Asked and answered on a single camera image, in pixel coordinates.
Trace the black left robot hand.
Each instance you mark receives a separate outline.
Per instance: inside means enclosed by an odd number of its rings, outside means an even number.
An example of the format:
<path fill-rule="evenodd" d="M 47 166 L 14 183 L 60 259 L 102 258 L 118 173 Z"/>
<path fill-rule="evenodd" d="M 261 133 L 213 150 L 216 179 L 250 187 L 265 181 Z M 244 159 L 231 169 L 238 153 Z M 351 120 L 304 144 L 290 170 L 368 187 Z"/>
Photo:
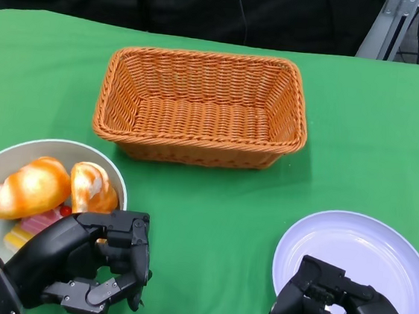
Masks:
<path fill-rule="evenodd" d="M 142 306 L 151 279 L 147 213 L 74 213 L 42 230 L 4 265 L 22 306 L 59 304 L 68 313 L 107 314 Z"/>

